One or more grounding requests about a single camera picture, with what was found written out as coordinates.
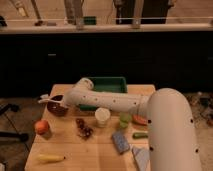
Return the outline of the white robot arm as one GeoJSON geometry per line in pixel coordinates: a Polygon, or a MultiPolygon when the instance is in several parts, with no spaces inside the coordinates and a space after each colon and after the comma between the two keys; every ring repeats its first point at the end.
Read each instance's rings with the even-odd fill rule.
{"type": "Polygon", "coordinates": [[[177,90],[162,88],[150,96],[96,92],[91,80],[79,80],[62,105],[91,105],[148,119],[149,147],[133,148],[139,171],[202,171],[192,111],[177,90]]]}

